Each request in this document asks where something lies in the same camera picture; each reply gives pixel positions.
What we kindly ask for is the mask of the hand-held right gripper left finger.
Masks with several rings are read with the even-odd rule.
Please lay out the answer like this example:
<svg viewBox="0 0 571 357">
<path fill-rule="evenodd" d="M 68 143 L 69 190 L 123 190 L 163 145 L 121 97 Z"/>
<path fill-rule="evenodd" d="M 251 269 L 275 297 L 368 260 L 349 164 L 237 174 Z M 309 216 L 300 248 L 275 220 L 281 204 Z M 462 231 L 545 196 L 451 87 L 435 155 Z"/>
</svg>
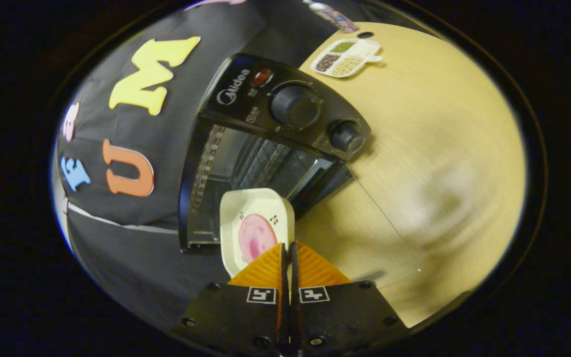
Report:
<svg viewBox="0 0 571 357">
<path fill-rule="evenodd" d="M 286 346 L 286 248 L 262 253 L 228 283 L 208 283 L 184 310 L 177 336 L 207 350 Z"/>
</svg>

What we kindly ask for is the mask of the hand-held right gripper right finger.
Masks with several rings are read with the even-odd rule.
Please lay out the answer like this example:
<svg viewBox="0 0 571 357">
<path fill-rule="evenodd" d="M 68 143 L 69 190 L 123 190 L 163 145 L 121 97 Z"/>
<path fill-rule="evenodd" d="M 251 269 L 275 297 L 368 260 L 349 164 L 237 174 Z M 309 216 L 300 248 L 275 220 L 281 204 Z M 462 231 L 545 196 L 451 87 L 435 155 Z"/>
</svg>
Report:
<svg viewBox="0 0 571 357">
<path fill-rule="evenodd" d="M 354 282 L 302 242 L 290 245 L 294 351 L 377 351 L 409 335 L 371 280 Z"/>
</svg>

